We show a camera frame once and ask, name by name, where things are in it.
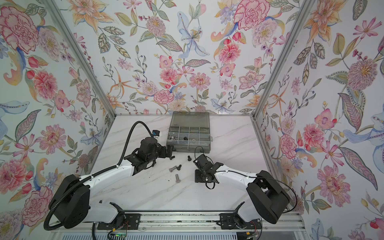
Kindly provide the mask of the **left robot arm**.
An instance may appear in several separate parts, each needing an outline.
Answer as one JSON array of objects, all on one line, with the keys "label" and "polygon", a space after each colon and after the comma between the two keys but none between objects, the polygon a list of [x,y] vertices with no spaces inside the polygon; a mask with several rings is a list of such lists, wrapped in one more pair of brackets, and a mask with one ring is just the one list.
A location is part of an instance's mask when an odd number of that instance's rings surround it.
[{"label": "left robot arm", "polygon": [[49,204],[44,229],[70,229],[80,223],[123,226],[127,221],[125,211],[114,200],[91,203],[91,198],[101,190],[153,167],[157,159],[172,159],[173,148],[160,145],[154,137],[147,137],[130,155],[122,155],[116,165],[82,177],[65,177]]}]

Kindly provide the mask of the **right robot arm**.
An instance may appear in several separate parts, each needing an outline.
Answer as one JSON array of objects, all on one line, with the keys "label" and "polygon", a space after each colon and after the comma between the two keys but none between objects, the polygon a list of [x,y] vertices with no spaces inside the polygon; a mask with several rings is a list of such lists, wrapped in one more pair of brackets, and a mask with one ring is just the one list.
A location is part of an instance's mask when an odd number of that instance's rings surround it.
[{"label": "right robot arm", "polygon": [[240,228],[243,224],[262,219],[276,224],[285,212],[291,198],[267,171],[258,174],[246,173],[229,168],[222,163],[212,163],[205,155],[193,160],[197,167],[195,182],[208,186],[230,185],[246,192],[249,199],[237,206],[232,218]]}]

